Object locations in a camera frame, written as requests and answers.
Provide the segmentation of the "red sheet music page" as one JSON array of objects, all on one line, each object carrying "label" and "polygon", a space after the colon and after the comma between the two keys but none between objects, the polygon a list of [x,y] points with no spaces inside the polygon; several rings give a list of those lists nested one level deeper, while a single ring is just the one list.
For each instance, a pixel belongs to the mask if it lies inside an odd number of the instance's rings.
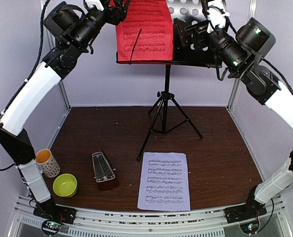
[{"label": "red sheet music page", "polygon": [[165,0],[131,0],[116,36],[120,63],[173,59],[173,23]]}]

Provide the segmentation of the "black perforated music stand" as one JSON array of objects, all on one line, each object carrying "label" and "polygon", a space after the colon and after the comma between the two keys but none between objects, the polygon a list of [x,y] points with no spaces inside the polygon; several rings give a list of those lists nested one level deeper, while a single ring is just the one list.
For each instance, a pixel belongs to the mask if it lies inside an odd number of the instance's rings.
[{"label": "black perforated music stand", "polygon": [[[198,7],[191,8],[190,2],[187,0],[185,6],[181,6],[180,9],[185,9],[185,13],[171,13],[172,21],[174,18],[179,18],[186,22],[186,25],[194,25],[203,21],[207,21],[202,10],[201,2],[198,3]],[[145,147],[150,138],[152,132],[160,133],[166,135],[167,133],[173,131],[184,123],[188,122],[195,132],[198,134],[200,139],[203,139],[203,135],[200,133],[198,128],[193,124],[191,119],[187,116],[181,106],[177,103],[174,98],[174,94],[169,92],[169,83],[170,83],[170,69],[171,65],[180,65],[180,66],[194,66],[194,67],[205,67],[205,68],[216,68],[220,69],[222,67],[222,62],[220,59],[217,59],[212,50],[208,47],[202,48],[199,51],[194,49],[194,45],[183,47],[177,29],[173,24],[173,59],[171,61],[133,61],[125,64],[164,64],[166,69],[165,74],[165,89],[164,91],[159,91],[157,93],[158,100],[153,105],[153,107],[148,111],[148,115],[152,113],[154,109],[157,109],[157,112],[153,118],[152,124],[148,130],[144,143],[141,147],[141,150],[136,158],[137,161],[140,161],[142,155],[145,151]],[[168,113],[168,102],[171,101],[182,113],[185,120],[171,129],[167,130],[167,113]]]}]

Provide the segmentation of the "white sheet music page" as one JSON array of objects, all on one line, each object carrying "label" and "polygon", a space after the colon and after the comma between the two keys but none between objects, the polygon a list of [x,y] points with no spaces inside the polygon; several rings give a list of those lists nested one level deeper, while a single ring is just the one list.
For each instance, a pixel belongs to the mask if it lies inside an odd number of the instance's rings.
[{"label": "white sheet music page", "polygon": [[191,210],[188,163],[184,153],[143,154],[137,208]]}]

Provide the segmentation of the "brown wooden metronome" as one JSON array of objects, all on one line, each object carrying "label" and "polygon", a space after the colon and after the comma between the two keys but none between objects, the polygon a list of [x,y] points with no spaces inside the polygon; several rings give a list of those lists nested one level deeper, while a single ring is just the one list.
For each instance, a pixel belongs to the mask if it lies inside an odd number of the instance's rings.
[{"label": "brown wooden metronome", "polygon": [[112,167],[108,157],[101,148],[92,152],[94,179],[99,191],[110,191],[119,186],[116,170]]}]

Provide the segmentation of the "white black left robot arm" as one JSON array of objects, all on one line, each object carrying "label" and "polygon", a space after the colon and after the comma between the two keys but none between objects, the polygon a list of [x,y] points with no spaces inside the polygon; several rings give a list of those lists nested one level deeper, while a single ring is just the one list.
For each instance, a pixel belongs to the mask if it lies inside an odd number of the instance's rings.
[{"label": "white black left robot arm", "polygon": [[41,29],[55,37],[55,47],[39,57],[31,74],[0,114],[0,144],[13,159],[27,187],[48,219],[59,215],[35,161],[35,151],[26,130],[27,119],[40,101],[76,66],[91,47],[102,27],[118,25],[127,15],[127,0],[85,0],[84,8],[61,2],[47,16],[41,16]]}]

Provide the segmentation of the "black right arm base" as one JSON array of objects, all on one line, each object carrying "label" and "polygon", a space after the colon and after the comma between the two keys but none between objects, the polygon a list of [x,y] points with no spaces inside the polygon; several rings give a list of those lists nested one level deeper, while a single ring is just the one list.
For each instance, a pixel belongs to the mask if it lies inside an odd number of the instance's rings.
[{"label": "black right arm base", "polygon": [[267,210],[264,204],[261,204],[254,199],[249,199],[245,204],[225,208],[224,212],[227,223],[230,224],[264,215],[267,213]]}]

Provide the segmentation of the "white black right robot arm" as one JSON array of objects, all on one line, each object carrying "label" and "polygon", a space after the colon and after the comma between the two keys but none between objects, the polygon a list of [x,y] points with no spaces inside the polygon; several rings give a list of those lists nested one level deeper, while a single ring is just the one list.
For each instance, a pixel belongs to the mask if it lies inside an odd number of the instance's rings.
[{"label": "white black right robot arm", "polygon": [[[274,35],[259,21],[251,18],[232,37],[227,33],[233,25],[229,17],[225,24],[212,25],[206,20],[188,25],[175,18],[173,23],[183,47],[193,43],[196,48],[208,47],[214,53],[214,60],[226,65],[229,78],[240,79],[248,93],[260,104],[279,115],[293,130],[293,90],[286,78],[276,67],[269,70],[260,64],[271,63],[265,56],[276,42]],[[286,162],[270,179],[251,189],[241,213],[253,217],[260,207],[293,183],[293,150]]]}]

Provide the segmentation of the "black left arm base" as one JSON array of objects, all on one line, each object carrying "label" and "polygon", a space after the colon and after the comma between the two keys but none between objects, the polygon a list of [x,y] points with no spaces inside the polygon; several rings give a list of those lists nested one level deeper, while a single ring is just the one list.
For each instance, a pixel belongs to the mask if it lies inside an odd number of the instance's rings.
[{"label": "black left arm base", "polygon": [[73,224],[76,212],[74,208],[37,202],[33,214],[57,223]]}]

